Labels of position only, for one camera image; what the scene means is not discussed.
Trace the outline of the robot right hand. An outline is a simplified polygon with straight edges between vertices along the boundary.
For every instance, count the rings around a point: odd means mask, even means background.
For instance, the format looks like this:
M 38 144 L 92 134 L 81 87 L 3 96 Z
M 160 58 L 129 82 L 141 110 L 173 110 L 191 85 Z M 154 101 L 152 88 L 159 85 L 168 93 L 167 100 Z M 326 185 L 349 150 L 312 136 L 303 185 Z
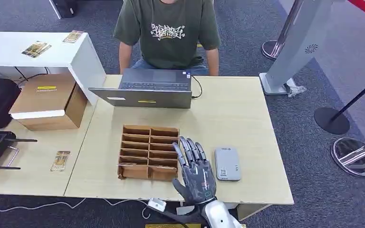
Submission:
M 174 188 L 191 205 L 203 204 L 215 199 L 216 180 L 211 163 L 199 142 L 191 138 L 179 137 L 173 143 L 181 167 L 183 183 L 177 178 L 172 180 Z

